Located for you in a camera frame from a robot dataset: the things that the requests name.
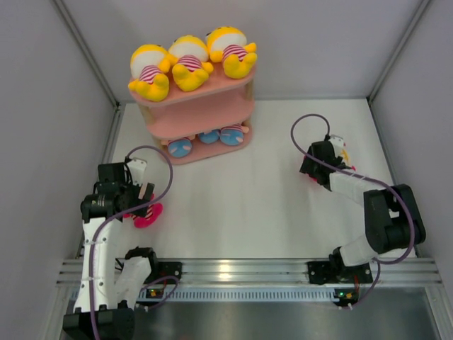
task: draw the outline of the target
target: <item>blue plush toy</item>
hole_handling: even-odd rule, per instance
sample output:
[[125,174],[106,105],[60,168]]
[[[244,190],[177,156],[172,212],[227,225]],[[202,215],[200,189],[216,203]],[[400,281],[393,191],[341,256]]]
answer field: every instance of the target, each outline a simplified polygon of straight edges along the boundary
[[225,126],[220,130],[220,141],[226,145],[236,146],[243,142],[243,134],[249,131],[241,124]]
[[175,158],[181,158],[184,156],[187,156],[189,152],[192,150],[192,142],[195,136],[190,136],[190,137],[184,137],[180,138],[179,140],[169,140],[169,141],[163,141],[163,145],[167,145],[168,147],[168,153],[175,157]]
[[212,144],[216,142],[217,140],[219,140],[219,136],[220,130],[213,130],[211,132],[198,134],[198,138],[200,138],[200,141],[205,144]]

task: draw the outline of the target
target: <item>shelf tier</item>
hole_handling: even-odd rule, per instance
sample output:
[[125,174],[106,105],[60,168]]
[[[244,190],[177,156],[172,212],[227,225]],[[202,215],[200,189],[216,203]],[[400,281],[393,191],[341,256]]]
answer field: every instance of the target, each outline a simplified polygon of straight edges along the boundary
[[163,101],[148,101],[133,91],[130,91],[130,94],[136,102],[142,104],[143,106],[146,106],[148,108],[159,108],[175,103],[180,103],[182,101],[188,101],[190,99],[237,89],[251,82],[253,80],[253,76],[255,75],[255,71],[256,68],[254,67],[245,78],[231,79],[225,76],[221,64],[214,64],[214,71],[210,75],[210,78],[200,88],[190,92],[181,91],[173,81],[171,72],[169,72],[167,76],[170,79],[170,91],[168,92],[167,98],[165,98]]
[[246,92],[243,87],[163,108],[142,106],[141,111],[155,138],[176,140],[248,120],[255,101]]
[[193,161],[195,162],[195,161],[199,161],[201,159],[214,157],[219,154],[226,154],[228,152],[233,152],[233,151],[242,149],[243,147],[247,146],[248,143],[250,143],[253,132],[252,132],[252,127],[249,126],[249,128],[250,128],[250,130],[243,136],[243,142],[240,145],[236,145],[235,147],[225,145],[224,143],[220,142],[219,140],[212,144],[204,144],[204,143],[201,143],[201,141],[198,138],[195,138],[192,141],[192,151],[185,157],[175,158],[175,157],[172,157],[168,153],[166,148],[164,151],[169,156],[171,163],[173,165],[187,164],[187,163],[190,163]]

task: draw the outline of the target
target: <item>white floor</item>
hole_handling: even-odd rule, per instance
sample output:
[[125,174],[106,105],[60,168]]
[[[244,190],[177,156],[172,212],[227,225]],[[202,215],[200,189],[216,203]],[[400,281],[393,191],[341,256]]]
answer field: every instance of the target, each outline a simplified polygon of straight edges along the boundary
[[[148,246],[166,258],[325,258],[360,236],[362,208],[299,173],[302,155],[289,129],[306,113],[329,119],[360,173],[391,182],[366,100],[257,101],[251,144],[175,166],[164,214],[147,229],[126,222],[117,255]],[[309,118],[296,131],[300,145],[308,147],[323,139],[326,127]],[[127,104],[113,160],[121,162],[132,148],[150,143],[137,105]],[[161,192],[166,165],[151,150],[134,156],[148,161],[145,180]]]

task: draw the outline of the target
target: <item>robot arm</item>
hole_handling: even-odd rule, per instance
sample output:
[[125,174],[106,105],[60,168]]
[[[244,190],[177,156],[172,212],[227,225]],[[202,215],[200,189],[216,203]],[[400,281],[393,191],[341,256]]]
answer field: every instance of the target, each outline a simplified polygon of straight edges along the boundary
[[[125,256],[122,273],[115,282],[115,250],[122,219],[111,220],[100,231],[96,241],[93,240],[106,219],[151,200],[153,184],[147,184],[143,198],[139,198],[145,168],[146,162],[139,159],[101,164],[98,167],[99,182],[95,185],[95,191],[87,195],[81,204],[86,250],[84,267],[74,312],[65,315],[63,319],[63,330],[75,340],[93,338],[91,310],[95,312],[102,339],[126,340],[134,334],[133,308],[143,284],[149,282],[151,273],[156,269],[156,255],[152,248],[137,247],[129,251]],[[147,209],[136,210],[134,213],[145,216]],[[92,276],[88,272],[91,258]],[[93,292],[90,292],[91,281]]]
[[[340,271],[345,267],[366,264],[374,257],[393,249],[407,248],[410,229],[402,207],[393,195],[381,186],[352,176],[355,172],[346,164],[343,156],[345,143],[341,137],[326,136],[322,142],[313,143],[308,153],[316,158],[348,172],[343,174],[322,166],[306,157],[300,172],[308,174],[328,190],[353,200],[364,208],[365,233],[355,241],[333,251],[331,261]],[[415,244],[425,240],[425,228],[412,190],[407,185],[392,187],[408,207],[415,226]]]

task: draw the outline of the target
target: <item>yellow plush toy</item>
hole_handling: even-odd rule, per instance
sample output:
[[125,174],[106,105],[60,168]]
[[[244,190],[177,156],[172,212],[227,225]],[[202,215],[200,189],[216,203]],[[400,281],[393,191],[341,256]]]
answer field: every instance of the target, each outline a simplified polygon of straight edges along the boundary
[[247,45],[246,36],[237,28],[222,26],[206,35],[212,62],[222,62],[225,74],[233,79],[247,76],[256,63],[256,44]]
[[133,81],[129,90],[150,101],[162,101],[168,95],[169,81],[165,73],[170,71],[168,52],[160,45],[140,46],[130,60]]
[[198,89],[207,81],[214,67],[207,62],[209,55],[203,41],[193,35],[176,39],[168,49],[173,79],[183,91]]

